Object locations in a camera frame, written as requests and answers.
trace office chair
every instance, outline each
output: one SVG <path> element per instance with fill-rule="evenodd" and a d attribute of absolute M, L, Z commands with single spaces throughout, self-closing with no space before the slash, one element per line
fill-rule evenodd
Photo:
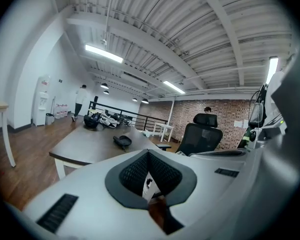
<path fill-rule="evenodd" d="M 214 151 L 223 137 L 222 131 L 216 127 L 216 114 L 197 114 L 193 123 L 188 123 L 185 127 L 182 142 L 176 152 L 181 151 L 189 156 L 193 153 Z M 171 148 L 167 144 L 158 144 L 157 147 L 164 151 Z"/>

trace black metal railing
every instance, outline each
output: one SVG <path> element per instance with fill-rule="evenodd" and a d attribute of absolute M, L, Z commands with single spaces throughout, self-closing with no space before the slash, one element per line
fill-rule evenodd
<path fill-rule="evenodd" d="M 162 123 L 162 124 L 166 125 L 168 122 L 168 120 L 165 120 L 165 119 L 131 112 L 128 110 L 117 108 L 117 107 L 100 104 L 100 103 L 97 103 L 94 101 L 90 101 L 89 109 L 99 109 L 99 110 L 107 109 L 108 111 L 110 111 L 112 113 L 117 113 L 120 118 L 126 118 L 126 119 L 131 120 L 134 127 L 140 131 L 145 131 L 147 129 L 149 132 L 153 132 L 155 123 Z M 159 133 L 159 132 L 160 132 L 160 128 L 157 127 L 155 129 L 155 133 Z"/>

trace small table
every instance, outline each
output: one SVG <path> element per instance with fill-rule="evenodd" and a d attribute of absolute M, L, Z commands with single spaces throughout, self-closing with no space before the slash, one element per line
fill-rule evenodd
<path fill-rule="evenodd" d="M 164 124 L 164 123 L 154 122 L 154 128 L 153 128 L 152 136 L 155 136 L 155 131 L 156 131 L 157 126 L 161 127 L 160 134 L 159 134 L 159 136 L 161 136 L 160 142 L 162 142 L 163 139 L 164 139 L 166 129 L 170 129 L 170 134 L 169 134 L 169 139 L 168 139 L 168 142 L 170 142 L 172 131 L 173 131 L 174 127 L 170 126 L 170 125 L 167 125 L 167 124 Z"/>
<path fill-rule="evenodd" d="M 82 124 L 49 152 L 49 155 L 54 158 L 59 178 L 66 176 L 64 166 L 81 168 L 125 154 L 125 151 L 113 139 L 113 136 L 120 137 L 121 135 L 132 140 L 131 145 L 125 148 L 127 153 L 158 149 L 133 126 L 120 124 L 116 128 L 105 127 L 103 130 L 90 130 Z"/>
<path fill-rule="evenodd" d="M 11 166 L 15 167 L 16 163 L 11 152 L 9 136 L 8 136 L 7 114 L 6 114 L 7 108 L 8 108 L 8 104 L 3 101 L 0 101 L 0 113 L 2 115 L 2 133 L 3 133 L 4 146 Z"/>

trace red brick wall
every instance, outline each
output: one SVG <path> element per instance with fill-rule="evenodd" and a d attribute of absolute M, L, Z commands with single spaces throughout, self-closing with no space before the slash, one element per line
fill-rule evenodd
<path fill-rule="evenodd" d="M 157 118 L 168 119 L 170 101 L 150 102 L 141 104 L 139 113 Z M 249 101 L 247 100 L 182 100 L 175 101 L 170 125 L 174 126 L 172 137 L 180 140 L 184 135 L 186 125 L 193 122 L 198 113 L 204 113 L 204 108 L 210 107 L 217 115 L 218 129 L 223 132 L 223 138 L 217 149 L 235 149 L 246 129 L 234 127 L 234 122 L 248 119 Z"/>

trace hardwood floor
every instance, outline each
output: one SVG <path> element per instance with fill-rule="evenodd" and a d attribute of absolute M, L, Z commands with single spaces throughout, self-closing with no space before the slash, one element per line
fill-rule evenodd
<path fill-rule="evenodd" d="M 33 125 L 21 132 L 9 133 L 15 168 L 10 166 L 0 133 L 0 192 L 3 200 L 22 210 L 32 198 L 57 182 L 55 160 L 49 156 L 49 151 L 82 122 L 82 116 L 75 123 L 68 116 L 56 119 L 51 125 Z M 155 144 L 160 143 L 158 137 L 150 139 Z M 170 152 L 175 152 L 179 146 L 174 142 L 169 144 L 173 146 Z M 65 168 L 66 174 L 73 170 Z"/>

